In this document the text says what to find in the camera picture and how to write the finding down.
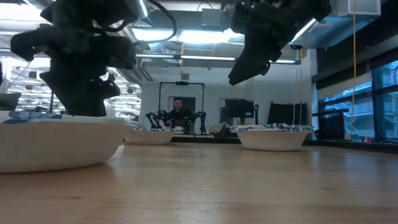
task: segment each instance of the person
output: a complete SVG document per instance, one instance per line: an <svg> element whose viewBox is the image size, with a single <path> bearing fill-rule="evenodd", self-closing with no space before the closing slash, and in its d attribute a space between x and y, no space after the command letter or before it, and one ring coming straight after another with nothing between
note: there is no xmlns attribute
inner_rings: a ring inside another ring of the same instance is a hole
<svg viewBox="0 0 398 224"><path fill-rule="evenodd" d="M174 98L174 109L168 113L167 120L164 122L166 127L171 126L171 128L175 128L177 126L183 127L184 133L189 133L190 128L185 127L185 118L192 115L192 112L183 107L182 100L180 98Z"/></svg>

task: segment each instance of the monitor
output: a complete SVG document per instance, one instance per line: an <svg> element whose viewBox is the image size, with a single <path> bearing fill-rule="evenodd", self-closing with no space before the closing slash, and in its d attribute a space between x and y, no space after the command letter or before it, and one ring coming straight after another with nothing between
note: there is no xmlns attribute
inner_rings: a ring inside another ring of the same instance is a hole
<svg viewBox="0 0 398 224"><path fill-rule="evenodd" d="M227 118L254 118L254 102L249 100L225 100Z"/></svg>
<svg viewBox="0 0 398 224"><path fill-rule="evenodd" d="M15 111L20 93L0 93L0 111Z"/></svg>

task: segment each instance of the paper bowl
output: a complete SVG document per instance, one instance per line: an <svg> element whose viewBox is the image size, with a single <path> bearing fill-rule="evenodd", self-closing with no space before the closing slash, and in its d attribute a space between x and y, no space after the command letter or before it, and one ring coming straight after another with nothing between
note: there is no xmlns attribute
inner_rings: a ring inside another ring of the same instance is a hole
<svg viewBox="0 0 398 224"><path fill-rule="evenodd" d="M90 166L108 160L128 125L41 121L0 124L0 172L38 172Z"/></svg>
<svg viewBox="0 0 398 224"><path fill-rule="evenodd" d="M243 147L252 150L290 152L302 147L310 131L245 131L238 132Z"/></svg>
<svg viewBox="0 0 398 224"><path fill-rule="evenodd" d="M129 144L162 145L168 144L174 136L173 131L163 130L132 130L126 134L124 139Z"/></svg>

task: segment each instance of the white wall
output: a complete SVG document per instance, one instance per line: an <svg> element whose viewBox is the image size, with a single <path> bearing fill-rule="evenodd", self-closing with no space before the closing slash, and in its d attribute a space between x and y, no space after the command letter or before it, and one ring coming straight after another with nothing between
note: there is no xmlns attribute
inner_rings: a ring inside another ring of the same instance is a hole
<svg viewBox="0 0 398 224"><path fill-rule="evenodd" d="M312 83L312 76L318 73L317 69L317 50L307 50L307 56L302 61L302 91L298 95L303 103L308 106L307 120L308 123L318 129L318 118L313 118L312 114L318 112L318 91L316 84Z"/></svg>
<svg viewBox="0 0 398 224"><path fill-rule="evenodd" d="M211 125L220 122L220 98L245 98L254 100L255 104L260 106L259 122L267 123L269 107L271 102L275 103L294 103L295 88L298 87L299 80L296 80L296 65L272 65L269 73L263 76L257 76L236 86L228 83L228 74L230 69L212 69L208 71L203 68L184 68L191 76L190 82L205 83L205 103L204 110L207 112L208 122ZM142 104L140 121L149 127L149 122L145 114L158 110L159 100L159 81L175 82L180 80L178 71L162 70L155 68L150 74L157 82L144 83L142 86ZM197 99L196 109L201 110L201 94L192 86L170 85L162 93L161 105L163 109L168 109L168 100L171 96L195 97ZM199 121L195 125L197 132Z"/></svg>

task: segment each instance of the wooden table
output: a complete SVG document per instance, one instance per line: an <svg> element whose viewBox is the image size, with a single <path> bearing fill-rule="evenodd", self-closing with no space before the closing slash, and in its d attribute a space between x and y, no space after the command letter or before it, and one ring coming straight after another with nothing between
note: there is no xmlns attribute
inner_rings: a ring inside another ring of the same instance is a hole
<svg viewBox="0 0 398 224"><path fill-rule="evenodd" d="M125 146L97 166L0 175L0 223L396 224L398 156Z"/></svg>

